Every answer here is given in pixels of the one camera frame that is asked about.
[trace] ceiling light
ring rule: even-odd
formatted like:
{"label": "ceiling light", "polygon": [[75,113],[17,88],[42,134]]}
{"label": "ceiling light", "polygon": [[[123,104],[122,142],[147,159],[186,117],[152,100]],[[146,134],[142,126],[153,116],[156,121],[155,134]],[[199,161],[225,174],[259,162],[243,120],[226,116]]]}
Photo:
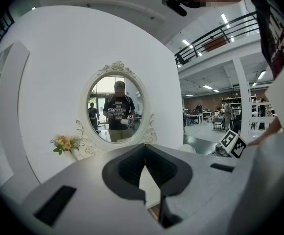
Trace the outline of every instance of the ceiling light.
{"label": "ceiling light", "polygon": [[203,87],[206,88],[206,89],[209,89],[209,90],[212,89],[212,87],[209,87],[208,85],[204,85]]}
{"label": "ceiling light", "polygon": [[261,72],[261,74],[260,74],[260,76],[258,77],[258,79],[261,79],[263,76],[264,76],[264,74],[266,73],[266,71],[264,70],[264,71],[262,71]]}
{"label": "ceiling light", "polygon": [[187,40],[182,40],[182,43],[184,43],[184,44],[186,44],[187,46],[189,46],[190,45],[190,43],[187,41]]}
{"label": "ceiling light", "polygon": [[222,19],[223,19],[223,21],[225,22],[225,24],[228,22],[228,20],[227,20],[227,18],[226,18],[226,16],[225,16],[225,14],[224,13],[222,13],[221,14],[221,17],[222,17]]}

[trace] yellow flower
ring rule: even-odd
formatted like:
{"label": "yellow flower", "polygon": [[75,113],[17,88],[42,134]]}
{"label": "yellow flower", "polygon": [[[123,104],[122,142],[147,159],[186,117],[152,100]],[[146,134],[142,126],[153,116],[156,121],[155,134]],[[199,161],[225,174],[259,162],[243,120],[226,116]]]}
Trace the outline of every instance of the yellow flower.
{"label": "yellow flower", "polygon": [[63,146],[63,148],[66,149],[66,150],[70,150],[70,149],[71,149],[71,144],[70,144],[70,142],[67,141],[67,142],[65,143],[65,145]]}

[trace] white pillar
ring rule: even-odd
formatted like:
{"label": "white pillar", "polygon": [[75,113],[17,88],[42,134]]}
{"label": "white pillar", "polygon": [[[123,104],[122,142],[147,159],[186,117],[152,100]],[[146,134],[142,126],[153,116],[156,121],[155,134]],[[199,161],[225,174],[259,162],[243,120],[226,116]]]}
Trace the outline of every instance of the white pillar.
{"label": "white pillar", "polygon": [[249,124],[250,124],[250,92],[248,89],[245,73],[243,70],[242,63],[239,58],[233,59],[234,66],[237,72],[239,85],[240,85],[240,94],[241,94],[241,103],[242,103],[242,123],[241,123],[241,133],[240,136],[247,141],[249,134]]}

